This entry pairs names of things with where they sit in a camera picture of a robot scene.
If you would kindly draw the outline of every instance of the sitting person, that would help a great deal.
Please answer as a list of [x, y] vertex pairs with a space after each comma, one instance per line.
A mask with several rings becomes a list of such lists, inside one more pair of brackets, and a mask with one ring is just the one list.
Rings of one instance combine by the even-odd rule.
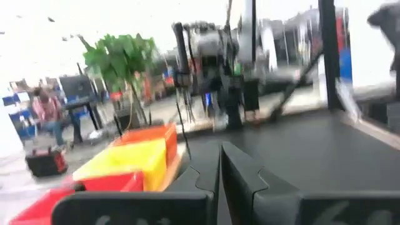
[[35, 98], [32, 107], [40, 120], [42, 129], [54, 135], [60, 148], [68, 148], [69, 145], [63, 139], [63, 130], [71, 123], [71, 120], [64, 118], [58, 98], [41, 87], [35, 88], [33, 94]]

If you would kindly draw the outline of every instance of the green plant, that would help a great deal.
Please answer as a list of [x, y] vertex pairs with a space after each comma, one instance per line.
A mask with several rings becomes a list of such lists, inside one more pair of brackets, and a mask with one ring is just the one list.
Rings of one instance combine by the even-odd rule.
[[153, 66], [156, 49], [153, 38], [143, 39], [140, 34], [135, 38], [129, 34], [118, 37], [107, 34], [95, 46], [88, 44], [82, 36], [79, 39], [86, 48], [83, 56], [90, 73], [100, 74], [111, 85], [111, 92], [121, 91], [128, 84], [133, 92], [135, 107], [146, 122], [137, 92], [141, 91], [143, 72]]

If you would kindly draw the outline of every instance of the pink shirt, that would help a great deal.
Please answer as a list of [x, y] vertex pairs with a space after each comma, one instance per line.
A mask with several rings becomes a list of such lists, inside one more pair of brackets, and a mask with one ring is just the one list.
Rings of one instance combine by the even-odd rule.
[[49, 97], [49, 102], [42, 103], [38, 97], [33, 100], [33, 110], [41, 122], [61, 119], [61, 105], [56, 97]]

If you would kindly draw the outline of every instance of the black table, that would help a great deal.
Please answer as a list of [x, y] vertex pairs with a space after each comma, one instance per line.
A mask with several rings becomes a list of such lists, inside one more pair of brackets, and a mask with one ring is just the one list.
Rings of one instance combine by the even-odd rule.
[[77, 101], [69, 102], [65, 104], [65, 110], [68, 110], [69, 117], [71, 118], [72, 125], [74, 126], [74, 143], [82, 143], [82, 135], [81, 135], [81, 127], [74, 119], [74, 109], [80, 107], [86, 107], [87, 111], [89, 111], [90, 118], [92, 119], [93, 126], [96, 130], [103, 128], [103, 124], [100, 119], [100, 115], [97, 109], [97, 106], [94, 104], [90, 97], [85, 97], [79, 99]]
[[207, 141], [229, 141], [302, 191], [399, 190], [400, 151], [328, 112], [282, 118], [276, 125], [189, 135], [192, 156]]

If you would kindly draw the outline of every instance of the jeans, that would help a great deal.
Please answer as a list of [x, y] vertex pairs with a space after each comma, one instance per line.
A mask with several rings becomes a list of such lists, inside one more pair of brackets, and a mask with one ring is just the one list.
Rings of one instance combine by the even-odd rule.
[[[79, 120], [79, 117], [75, 117], [74, 119], [77, 122], [77, 124], [80, 126], [81, 122]], [[67, 118], [63, 121], [45, 122], [42, 125], [42, 128], [45, 131], [52, 133], [54, 135], [54, 137], [56, 138], [57, 145], [62, 146], [63, 144], [65, 144], [64, 139], [63, 139], [63, 130], [70, 124], [71, 124], [71, 119]]]

